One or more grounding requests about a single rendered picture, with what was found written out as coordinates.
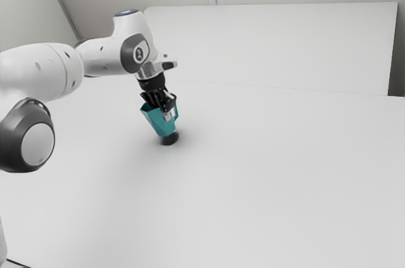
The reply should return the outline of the teal faceted mug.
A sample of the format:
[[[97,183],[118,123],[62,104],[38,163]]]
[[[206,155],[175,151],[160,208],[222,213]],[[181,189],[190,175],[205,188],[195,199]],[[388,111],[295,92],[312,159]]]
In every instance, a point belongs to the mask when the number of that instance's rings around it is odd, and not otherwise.
[[[168,113],[163,113],[160,108],[152,108],[145,102],[140,111],[159,137],[168,136],[176,130],[175,122],[178,118],[176,104]]]

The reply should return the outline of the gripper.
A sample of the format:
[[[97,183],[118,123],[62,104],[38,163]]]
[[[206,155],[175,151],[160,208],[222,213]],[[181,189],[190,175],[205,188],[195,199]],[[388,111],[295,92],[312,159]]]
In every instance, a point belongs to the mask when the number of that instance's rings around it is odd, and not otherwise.
[[[175,107],[177,96],[167,91],[165,87],[165,75],[160,73],[152,78],[138,79],[142,93],[140,96],[144,100],[154,100],[155,96],[161,100],[161,112],[165,121],[171,118],[171,110]]]

